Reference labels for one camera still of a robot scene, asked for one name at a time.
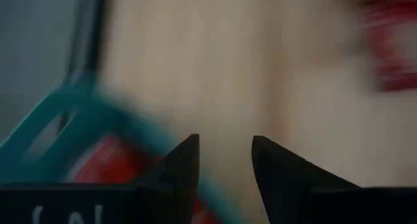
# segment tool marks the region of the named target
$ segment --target gray wall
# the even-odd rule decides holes
[[[0,140],[64,78],[78,0],[0,0]]]

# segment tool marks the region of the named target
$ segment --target black plastic object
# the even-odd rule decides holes
[[[417,223],[416,188],[359,188],[263,136],[252,162],[271,224]]]
[[[126,185],[14,184],[0,188],[0,223],[191,223],[199,136],[191,135]]]

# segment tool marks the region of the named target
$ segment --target wooden surface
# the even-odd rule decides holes
[[[263,134],[363,186],[417,185],[417,94],[378,93],[346,0],[113,0],[103,81],[179,138],[266,223]]]

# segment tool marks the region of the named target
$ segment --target beige surface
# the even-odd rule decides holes
[[[113,0],[104,83],[180,137],[265,223],[252,135],[360,185],[416,185],[415,92],[373,92],[343,0]]]

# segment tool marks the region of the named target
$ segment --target red object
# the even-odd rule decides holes
[[[162,158],[151,160],[144,153],[127,147],[117,137],[107,136],[77,162],[72,180],[80,183],[127,183]],[[196,200],[193,224],[217,223],[220,222],[215,216],[199,199]]]
[[[417,0],[355,1],[374,57],[378,88],[417,88]]]
[[[376,76],[383,91],[417,88],[417,63],[406,53],[415,51],[417,44],[404,48],[404,36],[417,37],[417,5],[379,6],[364,10],[366,38],[375,58]]]

